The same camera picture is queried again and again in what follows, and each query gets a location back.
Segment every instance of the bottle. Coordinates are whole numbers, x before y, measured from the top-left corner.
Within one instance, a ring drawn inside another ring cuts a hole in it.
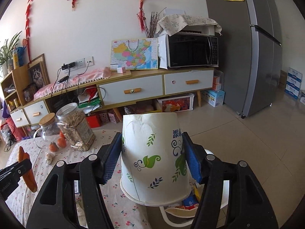
[[[16,107],[19,107],[19,103],[18,103],[17,98],[14,99],[14,103],[15,103],[15,106],[16,106]]]
[[[19,61],[18,61],[18,51],[16,48],[13,51],[13,62],[14,62],[14,69],[17,69],[19,67]]]

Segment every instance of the dried sweet potato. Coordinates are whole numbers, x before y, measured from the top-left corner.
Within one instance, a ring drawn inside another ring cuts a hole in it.
[[[23,148],[19,147],[19,156],[18,161],[21,162],[25,159],[30,159],[30,156],[27,152],[24,152]],[[28,172],[26,172],[23,176],[23,180],[27,187],[34,193],[37,191],[37,183],[34,178],[33,170],[30,169]]]

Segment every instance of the microwave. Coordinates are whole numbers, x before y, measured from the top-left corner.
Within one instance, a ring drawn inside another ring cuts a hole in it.
[[[179,32],[158,37],[160,68],[218,67],[218,38],[201,33]]]

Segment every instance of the potted plant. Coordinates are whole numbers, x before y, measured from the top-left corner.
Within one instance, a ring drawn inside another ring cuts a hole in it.
[[[13,51],[18,43],[20,33],[16,33],[10,41],[5,40],[4,45],[0,48],[0,68],[2,68],[3,76],[8,74],[8,62],[13,61]]]

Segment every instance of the blue gripper pad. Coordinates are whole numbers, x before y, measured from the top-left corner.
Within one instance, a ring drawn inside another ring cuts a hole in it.
[[[186,162],[188,163],[192,177],[197,183],[202,184],[205,177],[208,177],[209,170],[204,167],[204,159],[207,156],[201,145],[194,144],[187,132],[182,133],[183,146]]]
[[[119,159],[122,149],[122,134],[117,133],[112,140],[111,144],[108,145],[108,149],[103,155],[101,162],[104,166],[103,183],[106,184],[111,179],[116,163]]]

